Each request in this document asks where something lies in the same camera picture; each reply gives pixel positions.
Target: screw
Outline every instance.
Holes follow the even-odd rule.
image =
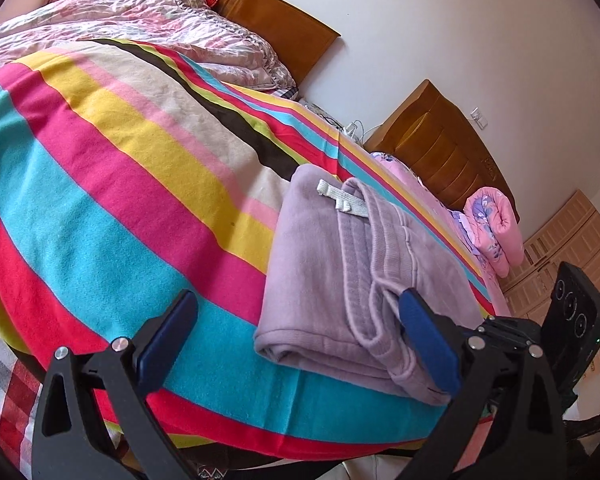
[[[56,357],[56,359],[60,360],[60,359],[64,359],[65,357],[67,357],[69,355],[69,349],[66,346],[61,346],[60,348],[58,348],[58,350],[56,350],[56,352],[54,353],[54,356]]]
[[[113,343],[111,343],[111,348],[113,348],[115,352],[122,352],[128,346],[129,339],[127,339],[126,337],[119,337],[117,339],[114,339]]]
[[[531,354],[531,357],[535,357],[536,359],[539,359],[544,355],[544,352],[538,345],[531,345],[529,347],[529,353]]]
[[[485,346],[487,346],[487,344],[481,337],[478,337],[477,335],[472,335],[469,338],[469,346],[474,350],[482,350]]]

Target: wooden cabinet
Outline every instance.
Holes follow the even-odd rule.
[[[526,241],[524,263],[500,280],[513,316],[542,324],[561,262],[581,267],[600,291],[600,213],[581,191]],[[585,378],[599,372],[600,350]]]
[[[551,220],[525,243],[525,261],[512,267],[509,275],[500,280],[503,291],[509,290],[531,272],[537,270],[556,253],[595,212],[593,204],[577,190]]]

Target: camera lens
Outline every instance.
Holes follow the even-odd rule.
[[[555,299],[561,300],[564,297],[564,280],[558,280],[555,284]]]
[[[576,337],[582,337],[584,336],[584,333],[587,331],[587,316],[585,316],[584,314],[580,314],[577,318],[576,318],[576,328],[575,328],[575,333],[576,333]]]
[[[567,294],[567,297],[564,300],[564,319],[567,321],[573,319],[573,316],[576,314],[576,308],[578,307],[578,300],[576,299],[576,295],[573,292]]]

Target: blue gripper pad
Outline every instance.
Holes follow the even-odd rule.
[[[398,299],[400,322],[427,372],[441,391],[455,397],[462,387],[461,328],[445,316],[437,316],[414,288]]]
[[[151,338],[136,361],[136,389],[141,396],[162,387],[197,320],[196,295],[183,290],[162,316],[149,319],[142,326],[140,332],[146,330]]]

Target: cyan stripe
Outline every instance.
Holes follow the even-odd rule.
[[[361,166],[357,165],[353,160],[351,160],[347,155],[342,153],[338,146],[334,146],[333,144],[327,142],[322,136],[318,133],[314,132],[310,127],[304,124],[302,121],[294,117],[292,114],[288,114],[286,112],[279,112],[277,110],[270,110],[269,108],[265,108],[256,103],[252,103],[251,101],[245,99],[240,94],[234,92],[231,87],[225,86],[217,79],[215,79],[207,70],[204,70],[200,65],[190,60],[186,56],[182,54],[178,54],[182,60],[184,60],[193,70],[195,70],[196,74],[200,76],[205,83],[212,86],[215,90],[222,92],[227,95],[231,95],[234,98],[239,99],[241,102],[245,103],[249,108],[253,110],[257,110],[259,112],[266,113],[267,115],[277,119],[279,122],[286,124],[287,126],[291,126],[293,129],[297,130],[302,137],[310,142],[314,147],[318,150],[321,150],[325,153],[329,158],[333,158],[338,160],[338,163],[345,170],[349,171],[350,174],[360,179],[362,182],[371,186],[375,191],[377,191],[382,197],[384,197],[389,202],[394,203],[395,205],[404,209],[408,214],[413,216],[427,231],[431,233],[431,235],[437,240],[437,242],[447,249],[449,252],[453,254],[453,251],[449,248],[448,245],[445,244],[443,240],[440,239],[418,216],[411,211],[407,206],[405,206],[400,200],[398,200],[392,193],[390,193],[384,186],[382,186],[373,176],[367,173]],[[491,301],[489,293],[485,285],[483,285],[474,272],[464,263],[460,258],[458,258],[455,254],[453,256],[458,259],[462,268],[464,270],[465,275],[469,279],[471,283],[474,284],[475,288],[488,300]]]
[[[179,290],[194,290],[70,178],[1,88],[0,218],[64,307],[106,340],[133,335]],[[421,438],[442,414],[272,364],[254,352],[252,325],[198,301],[198,323],[166,381],[190,402],[264,430],[343,444]]]

